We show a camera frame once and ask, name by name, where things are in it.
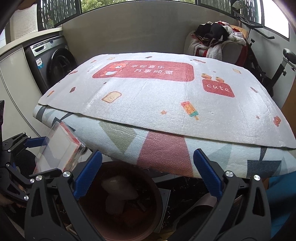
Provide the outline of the grey front-load washing machine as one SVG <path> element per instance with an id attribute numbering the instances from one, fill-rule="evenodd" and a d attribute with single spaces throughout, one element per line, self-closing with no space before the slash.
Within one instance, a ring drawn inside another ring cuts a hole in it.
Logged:
<path id="1" fill-rule="evenodd" d="M 64 36 L 48 38 L 26 47 L 25 56 L 41 94 L 77 67 Z"/>

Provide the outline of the clear plastic box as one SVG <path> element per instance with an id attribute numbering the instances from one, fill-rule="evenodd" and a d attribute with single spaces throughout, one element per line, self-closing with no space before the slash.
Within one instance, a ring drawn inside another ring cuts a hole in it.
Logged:
<path id="1" fill-rule="evenodd" d="M 55 122 L 35 158 L 34 174 L 59 169 L 73 171 L 85 152 L 85 144 L 64 122 Z"/>

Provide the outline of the pile of clothes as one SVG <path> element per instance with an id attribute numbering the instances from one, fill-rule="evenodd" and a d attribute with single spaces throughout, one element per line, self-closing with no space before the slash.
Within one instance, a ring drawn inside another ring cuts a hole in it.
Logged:
<path id="1" fill-rule="evenodd" d="M 207 47 L 217 47 L 223 42 L 236 42 L 241 45 L 246 45 L 246 40 L 240 31 L 235 31 L 226 22 L 207 22 L 201 24 L 194 30 L 198 41 Z"/>

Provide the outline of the black exercise bike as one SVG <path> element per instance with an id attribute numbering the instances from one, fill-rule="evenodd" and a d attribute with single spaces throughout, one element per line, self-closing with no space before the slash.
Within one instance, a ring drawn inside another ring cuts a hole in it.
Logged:
<path id="1" fill-rule="evenodd" d="M 295 18 L 281 1 L 232 1 L 232 6 L 254 39 L 253 51 L 259 66 L 272 78 L 282 63 L 283 49 L 295 52 Z"/>

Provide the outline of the white cartoon bear blanket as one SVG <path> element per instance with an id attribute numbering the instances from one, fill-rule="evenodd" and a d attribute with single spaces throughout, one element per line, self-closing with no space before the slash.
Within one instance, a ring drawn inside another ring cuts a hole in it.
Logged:
<path id="1" fill-rule="evenodd" d="M 290 125 L 259 81 L 215 59 L 97 55 L 51 87 L 39 104 L 182 136 L 295 148 Z"/>

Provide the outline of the geometric patterned mattress pad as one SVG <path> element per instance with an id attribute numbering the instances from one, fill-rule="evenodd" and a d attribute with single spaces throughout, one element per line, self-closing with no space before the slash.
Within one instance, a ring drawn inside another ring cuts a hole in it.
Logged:
<path id="1" fill-rule="evenodd" d="M 37 105 L 33 116 L 49 128 L 56 122 L 64 122 L 86 147 L 99 150 L 106 156 L 179 176 L 200 177 L 193 161 L 196 149 L 201 149 L 224 171 L 230 170 L 241 178 L 255 174 L 268 178 L 295 171 L 293 149 L 239 145 L 153 132 L 47 105 Z"/>

